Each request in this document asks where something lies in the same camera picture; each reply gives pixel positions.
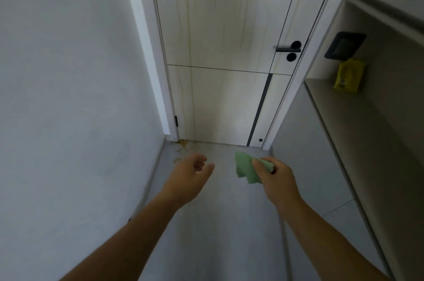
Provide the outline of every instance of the green cloth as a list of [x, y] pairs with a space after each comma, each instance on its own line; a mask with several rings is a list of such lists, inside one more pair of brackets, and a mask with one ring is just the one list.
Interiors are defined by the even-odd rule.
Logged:
[[[247, 153], [243, 151], [236, 151], [235, 160], [236, 160], [236, 173], [239, 178], [246, 177], [247, 182], [249, 184], [254, 184], [256, 182], [259, 182], [262, 184], [261, 179], [259, 178], [258, 174], [256, 173], [255, 169], [252, 165], [252, 160], [255, 157], [252, 157], [251, 155], [248, 155]], [[262, 164], [264, 164], [265, 169], [268, 173], [272, 173], [274, 170], [274, 165], [270, 163], [269, 161], [257, 158]]]

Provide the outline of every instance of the hand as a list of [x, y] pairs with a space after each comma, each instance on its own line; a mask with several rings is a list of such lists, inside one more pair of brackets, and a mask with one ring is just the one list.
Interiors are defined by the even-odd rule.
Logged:
[[268, 199], [277, 207], [280, 214], [286, 216], [291, 208], [302, 202], [293, 172], [289, 166], [278, 159], [273, 157], [262, 159], [274, 165], [273, 173], [268, 173], [265, 166], [257, 159], [252, 160], [253, 168], [261, 178]]
[[191, 202], [202, 190], [215, 168], [204, 155], [191, 155], [180, 161], [165, 182], [161, 194], [181, 208]]

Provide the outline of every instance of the person's left hand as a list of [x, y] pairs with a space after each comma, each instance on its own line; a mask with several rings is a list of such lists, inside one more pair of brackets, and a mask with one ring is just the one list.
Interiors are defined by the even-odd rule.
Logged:
[[171, 199], [177, 208], [191, 202], [202, 190], [215, 168], [215, 164], [205, 165], [204, 155], [191, 155], [181, 160], [165, 182], [161, 194]]

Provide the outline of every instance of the person's right arm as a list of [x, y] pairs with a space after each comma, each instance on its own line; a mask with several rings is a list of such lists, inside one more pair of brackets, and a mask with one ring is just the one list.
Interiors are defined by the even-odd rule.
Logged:
[[258, 160], [253, 160], [252, 165], [265, 193], [323, 280], [389, 280], [305, 203], [290, 167], [273, 157], [263, 159], [273, 163], [273, 174]]

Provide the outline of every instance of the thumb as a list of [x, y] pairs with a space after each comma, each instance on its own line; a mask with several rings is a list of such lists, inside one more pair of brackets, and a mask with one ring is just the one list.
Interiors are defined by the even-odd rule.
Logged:
[[214, 163], [209, 163], [206, 166], [203, 167], [202, 171], [198, 173], [198, 179], [201, 182], [202, 186], [206, 184], [209, 177], [212, 175], [213, 170], [215, 169]]
[[258, 174], [261, 181], [266, 179], [268, 172], [265, 169], [265, 166], [256, 158], [252, 159], [252, 166]]

